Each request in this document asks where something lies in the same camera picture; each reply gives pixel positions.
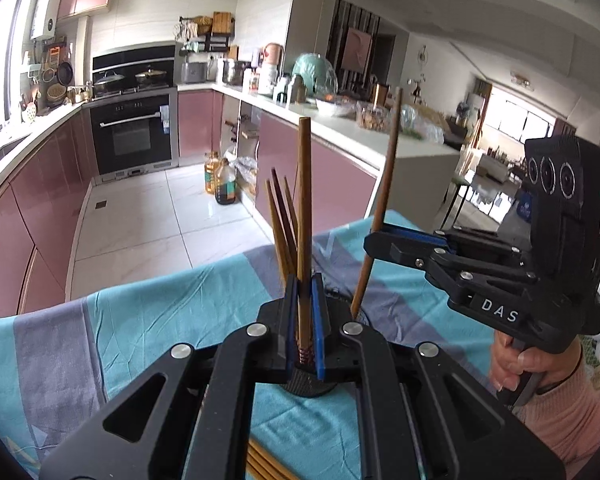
built-in oven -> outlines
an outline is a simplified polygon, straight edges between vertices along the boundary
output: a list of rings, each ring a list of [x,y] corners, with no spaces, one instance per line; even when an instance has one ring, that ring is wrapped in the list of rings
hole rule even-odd
[[[178,165],[176,102],[176,89],[169,89],[90,109],[101,182]]]

water heater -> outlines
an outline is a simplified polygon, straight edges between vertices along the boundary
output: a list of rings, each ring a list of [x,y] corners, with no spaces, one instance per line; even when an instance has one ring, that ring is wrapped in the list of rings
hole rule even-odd
[[[56,34],[60,0],[38,0],[31,25],[32,40],[50,40]]]

ceiling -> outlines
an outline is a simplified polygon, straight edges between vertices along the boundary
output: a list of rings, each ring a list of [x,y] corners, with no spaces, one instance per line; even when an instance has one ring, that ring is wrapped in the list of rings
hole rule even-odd
[[[510,86],[511,70],[525,75],[530,96],[564,116],[578,102],[600,110],[600,0],[349,1],[452,42],[491,80]]]

cooking oil bottle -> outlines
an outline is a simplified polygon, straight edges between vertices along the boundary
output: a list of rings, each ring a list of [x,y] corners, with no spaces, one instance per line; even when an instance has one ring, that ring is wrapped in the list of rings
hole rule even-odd
[[[205,191],[211,195],[215,192],[216,170],[220,166],[218,152],[205,153]]]
[[[216,202],[228,205],[235,202],[235,170],[229,166],[229,161],[223,158],[216,169],[215,182]]]

fingernail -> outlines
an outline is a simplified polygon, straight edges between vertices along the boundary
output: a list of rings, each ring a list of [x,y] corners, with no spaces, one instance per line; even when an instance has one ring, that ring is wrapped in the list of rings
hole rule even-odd
[[[535,361],[536,360],[534,359],[534,357],[526,352],[522,352],[522,354],[518,356],[518,364],[523,368],[529,368],[533,366],[535,364]]]
[[[507,390],[511,390],[512,392],[514,392],[516,390],[516,388],[518,387],[518,382],[519,379],[518,378],[513,378],[513,377],[507,377],[506,379],[504,379],[504,381],[502,382],[502,385],[507,389]]]

